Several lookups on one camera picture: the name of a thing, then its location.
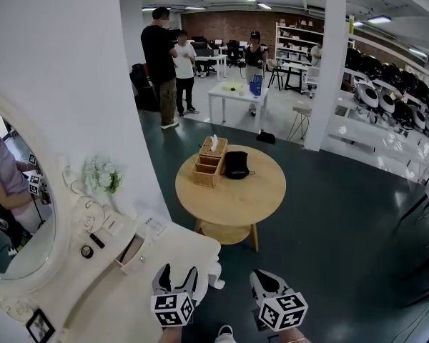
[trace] white t-shirt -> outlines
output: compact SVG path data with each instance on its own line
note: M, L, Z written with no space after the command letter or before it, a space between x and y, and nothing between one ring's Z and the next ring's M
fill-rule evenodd
M316 54L322 54L322 48L319 48L318 46L313 46L312 50L310 51L310 56L312 57L312 65L319 67L321 63L321 58L315 57Z
M174 59L175 71L177 72L178 79L190 79L194 77L194 70L192 70L192 62L188 57L184 57L185 54L189 54L196 57L194 47L189 42L186 42L186 46L181 47L179 44L174 45L174 49L177 50L178 57Z

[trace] mirror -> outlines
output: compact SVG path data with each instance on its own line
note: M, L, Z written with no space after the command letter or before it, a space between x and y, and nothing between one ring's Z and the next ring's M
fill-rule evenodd
M0 116L0 279L38 270L54 245L50 187L38 159L13 124Z

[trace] camouflage pants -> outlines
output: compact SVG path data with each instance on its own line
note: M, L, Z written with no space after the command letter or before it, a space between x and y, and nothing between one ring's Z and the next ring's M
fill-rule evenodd
M177 106L177 80L172 79L155 85L159 92L161 125L166 126L173 123L174 110Z

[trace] picture frame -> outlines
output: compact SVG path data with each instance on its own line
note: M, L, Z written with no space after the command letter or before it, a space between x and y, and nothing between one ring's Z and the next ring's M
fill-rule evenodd
M34 315L27 322L26 328L36 343L47 343L56 332L41 309L35 311Z

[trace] black tank top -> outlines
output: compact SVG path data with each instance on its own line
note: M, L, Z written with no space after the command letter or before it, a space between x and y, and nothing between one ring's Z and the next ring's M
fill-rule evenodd
M250 66L259 66L258 61L263 60L261 46L255 52L251 52L251 45L249 45L245 48L245 53L245 61Z

